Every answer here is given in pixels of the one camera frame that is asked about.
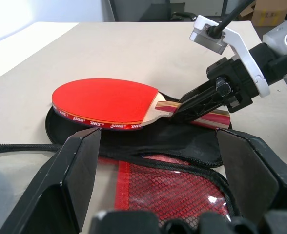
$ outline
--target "table surface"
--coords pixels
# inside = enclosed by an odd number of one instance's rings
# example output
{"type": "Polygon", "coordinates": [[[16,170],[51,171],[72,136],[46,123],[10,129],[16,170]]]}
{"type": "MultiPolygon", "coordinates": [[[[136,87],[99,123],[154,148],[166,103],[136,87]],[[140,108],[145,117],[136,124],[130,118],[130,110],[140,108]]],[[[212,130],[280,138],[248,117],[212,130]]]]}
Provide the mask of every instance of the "table surface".
{"type": "MultiPolygon", "coordinates": [[[[208,66],[224,56],[233,56],[229,47],[220,56],[190,41],[192,25],[121,22],[75,26],[0,77],[0,143],[49,143],[44,120],[51,107],[51,94],[72,80],[127,79],[180,98],[207,81],[208,66]]],[[[250,22],[233,22],[230,28],[241,34],[249,49],[260,43],[250,22]]],[[[261,137],[287,163],[287,86],[282,80],[270,90],[270,96],[256,97],[254,104],[231,114],[231,121],[235,130],[261,137]]],[[[3,172],[10,175],[12,162],[34,165],[35,174],[47,158],[29,153],[0,156],[5,156],[8,165],[3,172]]],[[[113,171],[115,166],[97,169],[83,233],[95,211],[114,204],[103,197],[108,191],[115,193],[110,179],[113,171]]],[[[223,167],[217,171],[225,174],[223,167]]]]}

